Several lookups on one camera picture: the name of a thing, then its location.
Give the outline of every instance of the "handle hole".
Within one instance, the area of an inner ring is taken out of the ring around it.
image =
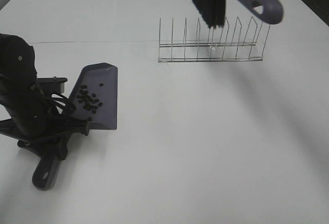
[[[263,14],[264,6],[262,6],[262,4],[260,4],[259,2],[253,2],[251,5],[253,6],[253,9],[256,13]]]
[[[42,176],[42,179],[46,179],[48,177],[49,172],[45,172]]]

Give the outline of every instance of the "wire rack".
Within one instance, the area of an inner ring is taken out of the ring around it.
[[[159,62],[240,62],[262,61],[265,45],[270,31],[270,25],[257,23],[252,16],[246,27],[243,27],[239,17],[236,17],[234,26],[230,26],[225,18],[221,28],[206,27],[202,31],[200,19],[197,19],[196,29],[189,33],[188,22],[185,18],[184,31],[180,40],[174,40],[177,33],[174,28],[174,19],[171,20],[170,40],[161,40],[161,18],[159,22]]]

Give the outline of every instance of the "white table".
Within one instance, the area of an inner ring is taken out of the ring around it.
[[[74,135],[47,192],[39,158],[2,136],[0,222],[328,223],[329,28],[281,1],[264,62],[163,64],[158,18],[197,17],[189,0],[12,0],[1,33],[67,95],[83,66],[119,68],[118,129]]]

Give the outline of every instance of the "brush bristles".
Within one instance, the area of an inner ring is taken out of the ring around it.
[[[192,0],[209,28],[223,26],[226,0]]]

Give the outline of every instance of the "metal wire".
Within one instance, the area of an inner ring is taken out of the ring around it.
[[[270,26],[265,33],[262,33],[264,28],[263,22],[259,26],[254,17],[251,17],[247,30],[241,40],[243,25],[239,17],[236,17],[232,33],[230,33],[230,24],[225,18],[223,27],[216,29],[208,29],[208,37],[201,40],[202,30],[200,19],[197,19],[195,39],[188,42],[188,26],[187,18],[184,20],[184,32],[182,41],[174,41],[174,19],[171,21],[171,40],[170,42],[161,41],[161,18],[159,20],[159,45],[158,45],[158,60],[159,62],[231,62],[231,61],[262,61],[264,56],[265,45],[268,39]],[[223,33],[225,31],[225,40],[222,42]],[[201,48],[210,48],[206,51],[200,51]]]

